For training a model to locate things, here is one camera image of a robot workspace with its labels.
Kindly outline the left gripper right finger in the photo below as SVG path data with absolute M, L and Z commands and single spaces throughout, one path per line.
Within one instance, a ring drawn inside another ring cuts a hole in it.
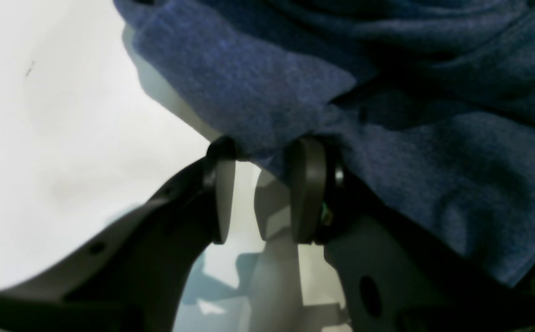
M 535 332 L 535 274 L 501 285 L 385 206 L 317 138 L 286 149 L 291 231 L 323 246 L 355 332 Z

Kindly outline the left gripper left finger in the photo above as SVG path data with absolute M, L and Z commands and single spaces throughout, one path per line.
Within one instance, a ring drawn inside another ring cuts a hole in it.
M 188 275 L 229 234 L 236 144 L 206 155 L 35 277 L 0 290 L 8 332 L 170 332 Z

